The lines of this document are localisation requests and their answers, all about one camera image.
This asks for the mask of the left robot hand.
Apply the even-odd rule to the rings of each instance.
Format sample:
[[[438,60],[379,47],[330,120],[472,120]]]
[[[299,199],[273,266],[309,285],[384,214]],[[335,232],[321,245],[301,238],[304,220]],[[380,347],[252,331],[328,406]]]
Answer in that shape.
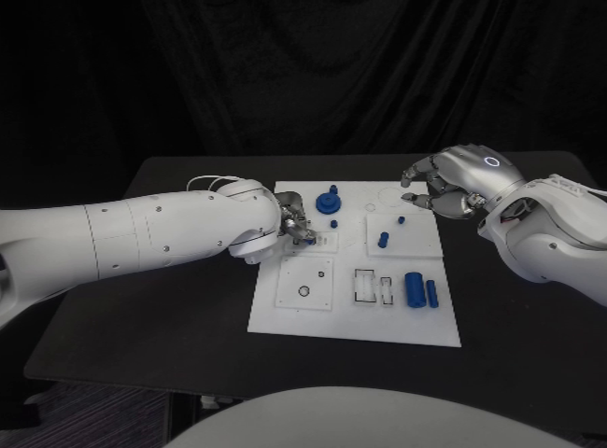
[[[275,193],[273,197],[281,211],[281,233],[288,234],[295,241],[314,244],[315,231],[309,227],[301,195],[294,191],[283,191]]]

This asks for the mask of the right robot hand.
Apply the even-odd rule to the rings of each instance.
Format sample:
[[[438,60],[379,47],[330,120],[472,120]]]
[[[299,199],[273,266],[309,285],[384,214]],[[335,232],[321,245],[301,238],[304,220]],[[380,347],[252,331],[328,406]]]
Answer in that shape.
[[[474,144],[446,147],[415,162],[403,171],[400,187],[420,176],[435,194],[406,192],[400,200],[449,219],[468,219],[480,209],[491,212],[526,184],[504,156]]]

